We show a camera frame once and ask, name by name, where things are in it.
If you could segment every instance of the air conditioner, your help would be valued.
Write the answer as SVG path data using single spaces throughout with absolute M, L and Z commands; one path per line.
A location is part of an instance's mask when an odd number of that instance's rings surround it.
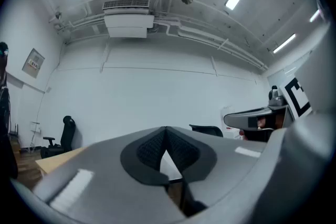
M 154 16 L 149 15 L 150 0 L 112 0 L 103 4 L 104 21 L 110 37 L 147 37 Z

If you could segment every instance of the white wall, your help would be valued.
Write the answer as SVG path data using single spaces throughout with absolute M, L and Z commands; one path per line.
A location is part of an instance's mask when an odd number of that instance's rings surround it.
M 267 104 L 261 77 L 224 52 L 161 35 L 112 39 L 100 73 L 105 44 L 105 38 L 97 38 L 65 49 L 41 106 L 43 135 L 59 143 L 65 115 L 77 124 L 74 147 L 155 126 L 221 128 L 224 106 L 232 104 L 239 111 Z
M 28 147 L 33 136 L 30 121 L 37 111 L 51 72 L 59 62 L 61 38 L 48 23 L 49 14 L 41 0 L 6 0 L 0 10 L 0 41 L 8 44 L 8 88 L 11 101 L 12 130 L 19 125 L 21 147 Z M 22 71 L 35 48 L 45 61 L 37 78 Z
M 286 66 L 290 65 L 294 61 L 298 60 L 304 56 L 309 51 L 313 50 L 322 40 L 323 36 L 327 33 L 329 25 L 320 24 L 315 30 L 313 30 L 307 37 L 293 50 L 289 53 L 284 54 L 279 60 L 269 66 L 269 69 L 266 70 L 262 75 L 263 77 L 268 77 L 281 69 L 284 69 Z

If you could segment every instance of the black office chair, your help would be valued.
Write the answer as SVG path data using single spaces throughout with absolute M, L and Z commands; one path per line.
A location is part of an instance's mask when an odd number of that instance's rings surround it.
M 189 126 L 195 132 L 223 137 L 222 131 L 216 126 L 197 126 L 191 124 L 189 124 Z
M 53 137 L 44 136 L 43 139 L 49 140 L 50 145 L 48 147 L 41 148 L 41 158 L 48 158 L 55 155 L 62 154 L 64 152 L 72 151 L 71 142 L 74 137 L 76 130 L 75 121 L 70 116 L 65 116 L 63 119 L 64 129 L 61 137 L 61 144 L 52 144 L 52 141 L 55 140 Z

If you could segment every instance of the desk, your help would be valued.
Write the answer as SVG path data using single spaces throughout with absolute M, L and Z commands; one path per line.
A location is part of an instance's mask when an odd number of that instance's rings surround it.
M 86 147 L 80 147 L 76 150 L 65 152 L 53 157 L 39 159 L 36 162 L 42 175 L 49 174 L 51 171 L 56 169 L 58 166 L 70 160 L 72 157 L 76 156 L 81 151 L 85 150 Z

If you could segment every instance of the black and white sign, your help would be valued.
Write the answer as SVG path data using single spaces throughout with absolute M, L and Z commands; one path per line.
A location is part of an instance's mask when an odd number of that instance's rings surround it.
M 306 116 L 312 111 L 303 88 L 294 76 L 289 76 L 280 89 L 295 119 Z

